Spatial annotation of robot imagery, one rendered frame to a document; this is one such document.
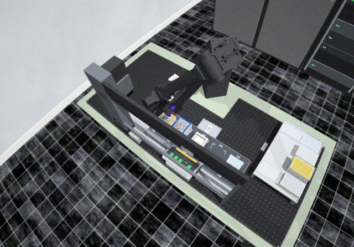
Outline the white ready panel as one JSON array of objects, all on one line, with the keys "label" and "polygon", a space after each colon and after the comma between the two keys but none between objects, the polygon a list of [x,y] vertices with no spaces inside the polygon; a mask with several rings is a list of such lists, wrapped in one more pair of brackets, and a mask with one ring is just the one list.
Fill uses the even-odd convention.
[{"label": "white ready panel", "polygon": [[176,74],[174,74],[172,77],[170,77],[169,79],[168,79],[168,81],[172,81],[172,80],[174,80],[174,79],[176,79],[176,78],[178,78],[179,76],[177,76]]}]

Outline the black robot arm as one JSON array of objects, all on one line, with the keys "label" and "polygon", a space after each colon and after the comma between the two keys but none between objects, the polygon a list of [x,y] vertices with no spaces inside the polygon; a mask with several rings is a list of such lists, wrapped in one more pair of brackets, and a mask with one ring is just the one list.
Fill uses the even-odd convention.
[{"label": "black robot arm", "polygon": [[213,53],[208,49],[193,58],[195,66],[192,70],[173,81],[160,84],[142,98],[145,109],[155,114],[158,108],[163,109],[166,106],[165,102],[170,100],[176,91],[198,81],[206,81],[208,86],[218,83],[225,78],[225,72],[244,61],[232,38],[224,39],[214,49]]}]

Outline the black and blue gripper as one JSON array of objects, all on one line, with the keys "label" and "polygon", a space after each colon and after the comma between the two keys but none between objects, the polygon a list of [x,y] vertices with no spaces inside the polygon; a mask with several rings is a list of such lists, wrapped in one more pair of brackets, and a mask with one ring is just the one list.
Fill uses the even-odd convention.
[{"label": "black and blue gripper", "polygon": [[168,108],[172,105],[172,102],[170,102],[169,100],[166,103],[166,106],[163,108],[163,109],[160,109],[160,111],[162,111],[163,113],[165,113],[167,116],[171,116],[172,112],[174,111],[175,109],[175,106],[172,106],[169,110]]}]

